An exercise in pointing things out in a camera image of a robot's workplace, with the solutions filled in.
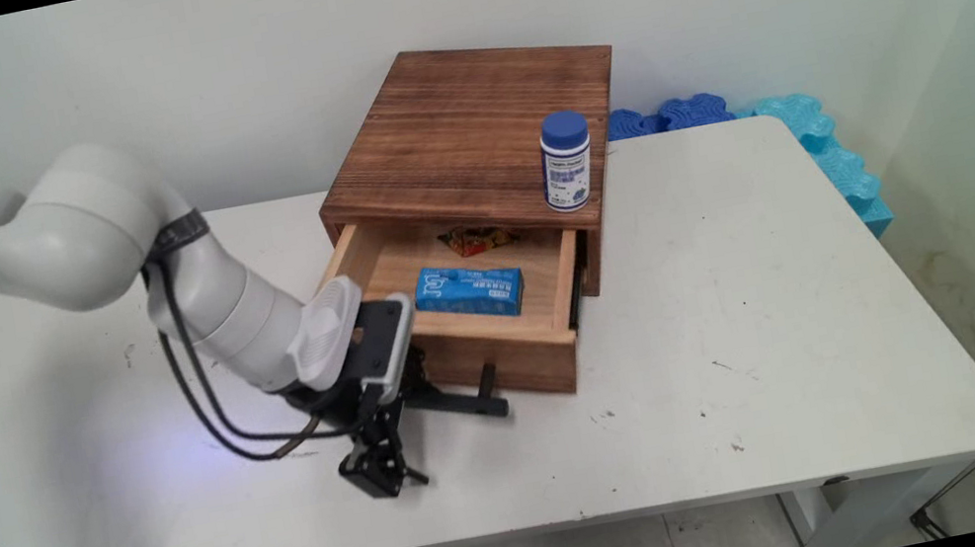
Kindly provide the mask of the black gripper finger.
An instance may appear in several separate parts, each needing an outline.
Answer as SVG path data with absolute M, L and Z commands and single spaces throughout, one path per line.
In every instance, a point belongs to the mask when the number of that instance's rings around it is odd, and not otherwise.
M 380 448 L 384 470 L 395 492 L 400 491 L 406 481 L 421 486 L 428 485 L 431 481 L 426 473 L 413 468 L 404 455 L 405 445 L 400 428 L 403 406 L 404 400 L 395 398 L 390 404 L 379 408 L 375 418 L 381 430 Z
M 366 424 L 351 435 L 353 448 L 338 465 L 339 474 L 371 498 L 395 499 L 409 478 L 398 419 Z

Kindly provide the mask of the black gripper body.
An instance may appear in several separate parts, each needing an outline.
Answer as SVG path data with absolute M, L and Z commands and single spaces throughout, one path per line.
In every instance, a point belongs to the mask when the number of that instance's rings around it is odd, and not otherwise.
M 412 348 L 404 361 L 398 389 L 384 393 L 377 384 L 369 384 L 346 372 L 328 390 L 312 391 L 301 383 L 287 387 L 282 394 L 286 403 L 308 416 L 300 439 L 323 439 L 352 435 L 362 437 L 389 432 L 398 426 L 399 416 L 407 407 L 423 408 L 436 396 L 436 387 L 427 381 L 423 369 L 425 353 Z

